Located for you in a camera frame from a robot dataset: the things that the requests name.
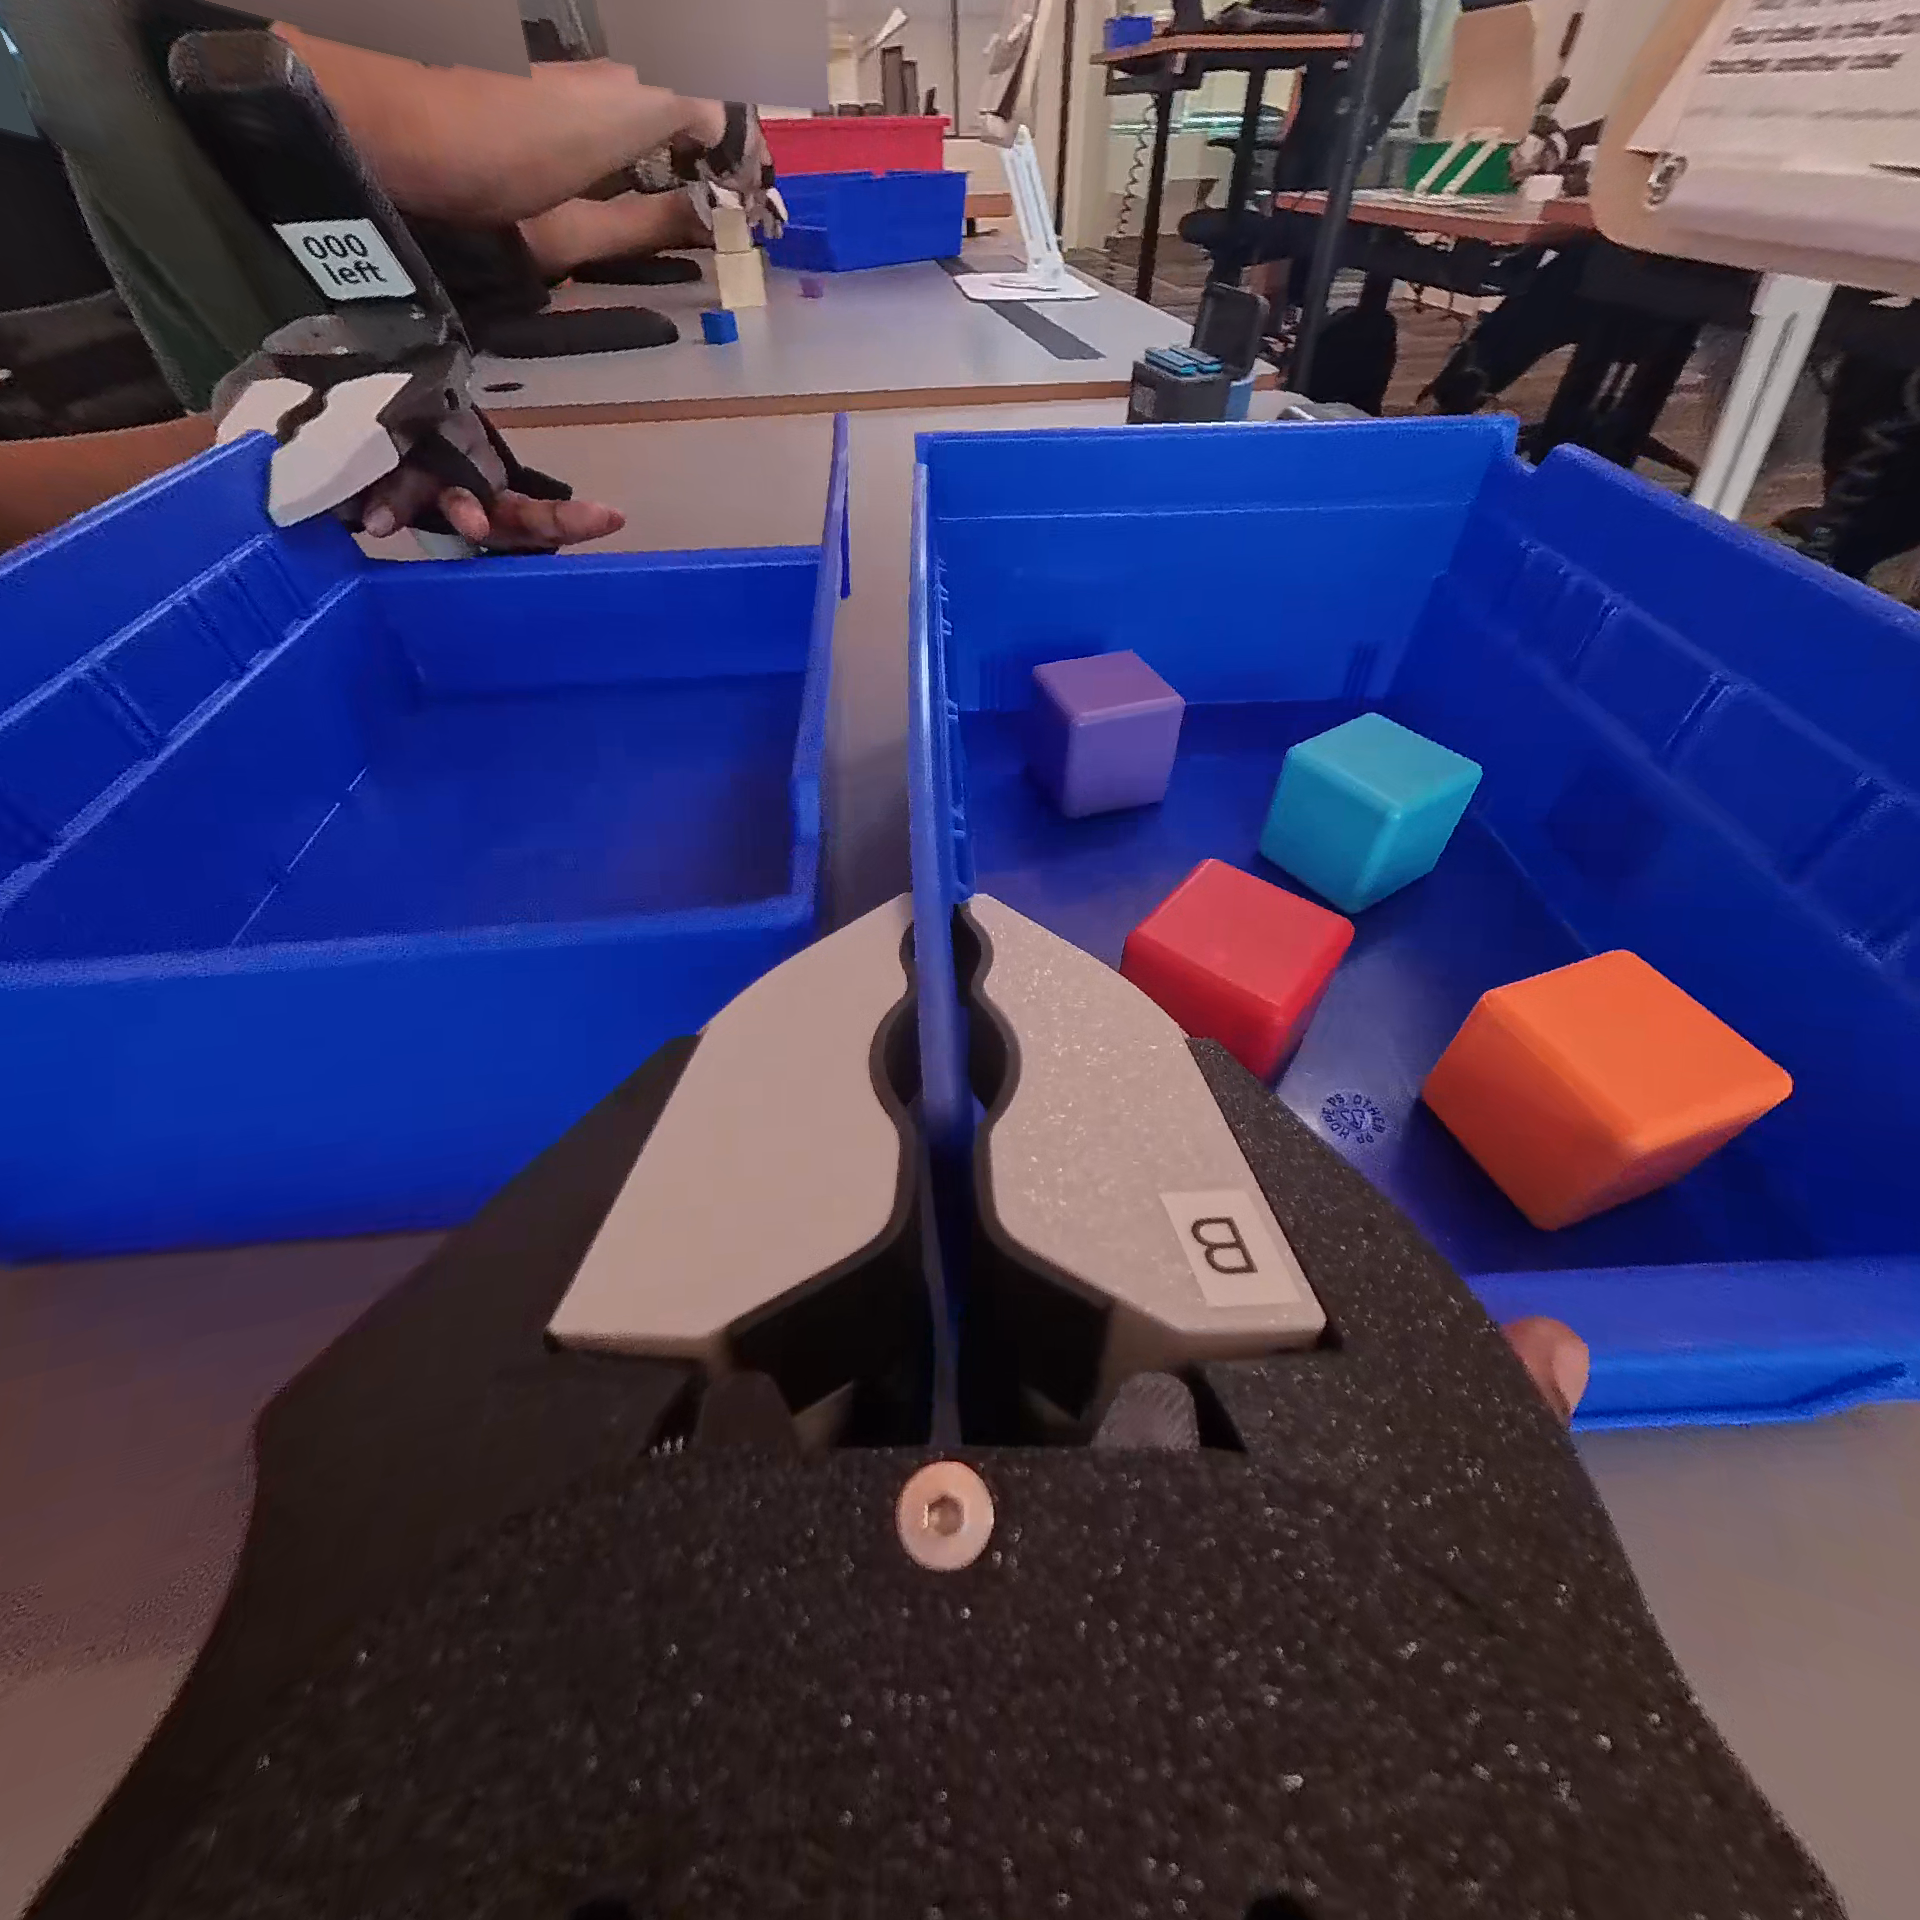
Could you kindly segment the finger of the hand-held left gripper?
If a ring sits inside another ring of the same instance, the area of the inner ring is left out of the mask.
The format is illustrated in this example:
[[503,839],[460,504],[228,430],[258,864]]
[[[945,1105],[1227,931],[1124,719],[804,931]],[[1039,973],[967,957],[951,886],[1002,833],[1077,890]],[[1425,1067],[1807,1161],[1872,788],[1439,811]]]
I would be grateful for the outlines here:
[[571,498],[571,485],[540,468],[525,468],[490,413],[465,405],[423,430],[423,471],[435,476],[438,488],[465,488],[485,507],[500,494],[525,498]]
[[279,444],[269,468],[269,514],[279,529],[333,514],[399,471],[403,444],[386,409],[405,375],[361,375],[323,393],[321,410]]

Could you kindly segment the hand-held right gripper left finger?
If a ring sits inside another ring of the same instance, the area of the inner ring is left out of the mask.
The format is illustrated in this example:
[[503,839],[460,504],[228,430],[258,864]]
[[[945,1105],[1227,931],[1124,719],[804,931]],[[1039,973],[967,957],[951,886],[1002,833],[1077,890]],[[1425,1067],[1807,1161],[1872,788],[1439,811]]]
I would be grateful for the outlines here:
[[570,1351],[780,1367],[767,1339],[864,1279],[917,1176],[885,1041],[912,1006],[898,895],[744,987],[695,1034],[548,1316]]

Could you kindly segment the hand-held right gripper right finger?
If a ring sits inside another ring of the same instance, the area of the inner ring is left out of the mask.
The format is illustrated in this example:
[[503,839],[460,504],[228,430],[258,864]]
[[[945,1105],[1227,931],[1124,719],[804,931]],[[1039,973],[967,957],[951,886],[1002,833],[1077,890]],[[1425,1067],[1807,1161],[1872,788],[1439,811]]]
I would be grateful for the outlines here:
[[994,895],[967,904],[970,1335],[1020,1411],[1328,1333],[1189,1034]]

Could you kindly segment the red foam cube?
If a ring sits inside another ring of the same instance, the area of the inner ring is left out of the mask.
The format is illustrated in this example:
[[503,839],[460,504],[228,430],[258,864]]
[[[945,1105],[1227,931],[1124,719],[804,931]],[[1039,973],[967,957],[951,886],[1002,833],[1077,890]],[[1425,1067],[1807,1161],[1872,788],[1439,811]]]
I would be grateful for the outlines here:
[[1189,1039],[1274,1083],[1298,1059],[1356,923],[1203,859],[1124,941],[1122,973]]

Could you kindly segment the blue plastic bin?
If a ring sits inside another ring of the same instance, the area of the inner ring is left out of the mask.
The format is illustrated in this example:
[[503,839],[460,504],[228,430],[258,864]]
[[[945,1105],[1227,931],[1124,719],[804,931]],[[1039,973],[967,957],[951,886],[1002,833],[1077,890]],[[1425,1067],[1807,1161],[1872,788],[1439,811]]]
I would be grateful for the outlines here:
[[780,180],[789,221],[764,240],[793,273],[854,273],[958,258],[967,229],[967,172],[885,169]]
[[5,1257],[449,1227],[811,944],[817,543],[375,561],[244,437],[5,557]]
[[[1593,1351],[1578,1428],[1917,1400],[1917,615],[1496,418],[925,434],[909,805],[925,910],[988,890],[1103,963],[1193,864],[1264,878],[1284,753],[1361,710],[1484,764],[1358,913],[1282,1100],[1498,1318]],[[1064,820],[1033,667],[1139,653],[1167,799]],[[1663,1196],[1546,1235],[1421,1109],[1478,996],[1633,949],[1794,1077]]]

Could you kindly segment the teal foam cube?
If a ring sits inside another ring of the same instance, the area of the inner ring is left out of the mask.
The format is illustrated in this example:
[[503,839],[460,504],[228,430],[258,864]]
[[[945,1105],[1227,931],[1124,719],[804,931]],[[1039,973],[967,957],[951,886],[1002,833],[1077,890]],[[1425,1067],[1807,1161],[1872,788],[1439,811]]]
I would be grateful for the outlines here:
[[1259,851],[1356,916],[1435,870],[1479,779],[1473,756],[1361,710],[1286,750]]

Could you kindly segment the purple foam cube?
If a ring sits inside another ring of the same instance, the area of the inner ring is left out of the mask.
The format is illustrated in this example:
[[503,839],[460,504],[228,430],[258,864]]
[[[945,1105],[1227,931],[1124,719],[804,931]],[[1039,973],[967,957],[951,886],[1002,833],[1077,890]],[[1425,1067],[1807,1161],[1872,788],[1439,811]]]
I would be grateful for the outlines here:
[[1167,799],[1181,694],[1135,648],[1033,667],[1029,778],[1064,820]]

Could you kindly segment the orange foam cube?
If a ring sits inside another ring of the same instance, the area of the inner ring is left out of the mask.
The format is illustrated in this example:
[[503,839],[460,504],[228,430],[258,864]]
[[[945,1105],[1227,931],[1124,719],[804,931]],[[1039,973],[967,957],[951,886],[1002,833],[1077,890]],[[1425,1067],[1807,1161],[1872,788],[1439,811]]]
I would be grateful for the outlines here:
[[1484,992],[1421,1088],[1538,1232],[1668,1187],[1791,1092],[1787,1067],[1626,949]]

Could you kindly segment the person's left forearm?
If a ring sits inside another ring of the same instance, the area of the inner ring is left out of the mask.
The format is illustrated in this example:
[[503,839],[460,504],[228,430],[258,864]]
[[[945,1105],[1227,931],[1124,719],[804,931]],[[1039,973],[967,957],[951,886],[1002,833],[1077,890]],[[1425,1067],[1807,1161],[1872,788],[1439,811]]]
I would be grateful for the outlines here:
[[5,553],[207,455],[214,418],[134,424],[75,437],[5,440]]

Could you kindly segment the person's left hand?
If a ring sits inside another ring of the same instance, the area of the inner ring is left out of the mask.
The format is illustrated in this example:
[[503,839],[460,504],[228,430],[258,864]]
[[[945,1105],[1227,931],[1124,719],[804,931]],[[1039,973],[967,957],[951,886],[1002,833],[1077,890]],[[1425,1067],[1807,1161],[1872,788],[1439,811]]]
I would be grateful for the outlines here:
[[433,514],[442,514],[452,534],[473,548],[525,555],[605,543],[625,532],[627,521],[596,498],[540,498],[513,488],[485,498],[415,468],[399,468],[351,508],[351,521],[370,539],[395,539]]

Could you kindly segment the person's right hand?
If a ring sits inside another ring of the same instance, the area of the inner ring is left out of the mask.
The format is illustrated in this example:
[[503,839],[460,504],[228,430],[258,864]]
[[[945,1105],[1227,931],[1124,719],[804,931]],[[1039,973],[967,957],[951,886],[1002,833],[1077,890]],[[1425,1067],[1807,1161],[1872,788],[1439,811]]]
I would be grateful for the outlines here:
[[1589,1393],[1593,1367],[1589,1341],[1571,1324],[1552,1316],[1523,1316],[1516,1321],[1507,1321],[1504,1339],[1510,1341],[1511,1355],[1523,1361],[1524,1373],[1535,1382],[1547,1406],[1566,1423],[1571,1423]]

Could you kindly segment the black desk mat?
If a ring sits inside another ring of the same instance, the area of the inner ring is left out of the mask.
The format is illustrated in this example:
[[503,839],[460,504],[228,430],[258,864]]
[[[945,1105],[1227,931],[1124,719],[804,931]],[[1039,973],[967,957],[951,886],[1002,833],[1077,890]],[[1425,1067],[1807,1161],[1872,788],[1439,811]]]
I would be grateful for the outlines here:
[[564,357],[613,357],[634,349],[668,349],[679,344],[679,325],[645,303],[610,307],[544,307],[471,320],[473,349],[503,363],[557,363]]

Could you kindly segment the white sign stand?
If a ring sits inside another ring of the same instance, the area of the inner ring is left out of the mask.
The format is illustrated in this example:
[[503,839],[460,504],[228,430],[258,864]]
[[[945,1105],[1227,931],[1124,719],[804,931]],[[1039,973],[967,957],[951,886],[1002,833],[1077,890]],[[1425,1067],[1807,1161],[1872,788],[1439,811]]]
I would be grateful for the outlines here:
[[1080,303],[1098,286],[1064,264],[1054,212],[1044,196],[1039,150],[1026,124],[1007,117],[994,139],[1002,150],[1002,177],[1013,196],[1021,266],[958,273],[958,291],[973,303]]

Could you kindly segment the black power unit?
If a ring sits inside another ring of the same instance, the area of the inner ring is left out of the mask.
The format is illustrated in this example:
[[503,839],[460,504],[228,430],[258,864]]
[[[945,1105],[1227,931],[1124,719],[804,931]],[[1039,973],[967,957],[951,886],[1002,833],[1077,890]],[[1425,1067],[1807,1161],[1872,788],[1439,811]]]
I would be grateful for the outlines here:
[[1213,352],[1146,349],[1130,371],[1126,424],[1213,424],[1252,413],[1253,375]]

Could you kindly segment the brown office desk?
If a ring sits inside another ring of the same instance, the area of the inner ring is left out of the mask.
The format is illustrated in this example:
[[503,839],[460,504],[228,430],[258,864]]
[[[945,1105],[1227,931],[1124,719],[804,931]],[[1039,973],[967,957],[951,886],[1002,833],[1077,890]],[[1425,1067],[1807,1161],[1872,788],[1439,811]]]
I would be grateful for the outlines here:
[[1356,193],[1346,221],[1494,249],[1533,249],[1596,236],[1589,198],[1533,202],[1524,196],[1438,196],[1402,189]]

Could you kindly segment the printed sign board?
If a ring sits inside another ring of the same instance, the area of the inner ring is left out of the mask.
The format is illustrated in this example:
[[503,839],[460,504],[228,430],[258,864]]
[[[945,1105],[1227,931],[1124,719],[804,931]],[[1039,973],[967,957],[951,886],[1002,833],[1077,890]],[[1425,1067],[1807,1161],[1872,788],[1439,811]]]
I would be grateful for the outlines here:
[[1663,2],[1592,202],[1633,251],[1917,297],[1917,2]]

